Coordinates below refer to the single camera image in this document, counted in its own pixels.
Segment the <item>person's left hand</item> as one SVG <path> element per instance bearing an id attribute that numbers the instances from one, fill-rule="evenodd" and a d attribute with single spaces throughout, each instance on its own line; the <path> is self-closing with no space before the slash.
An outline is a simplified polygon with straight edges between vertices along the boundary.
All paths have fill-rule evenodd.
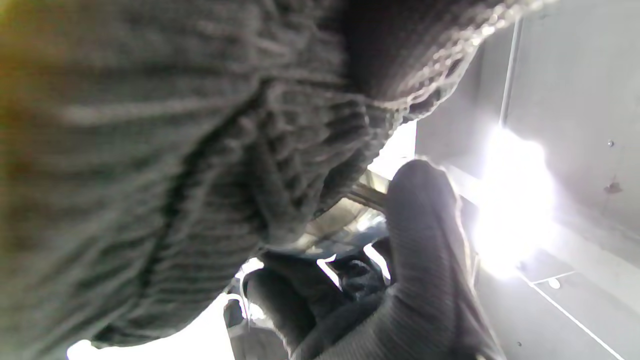
<path id="1" fill-rule="evenodd" d="M 429 161 L 404 164 L 384 201 L 391 285 L 352 301 L 317 265 L 263 253 L 247 299 L 292 360 L 503 360 L 473 289 L 458 195 Z"/>

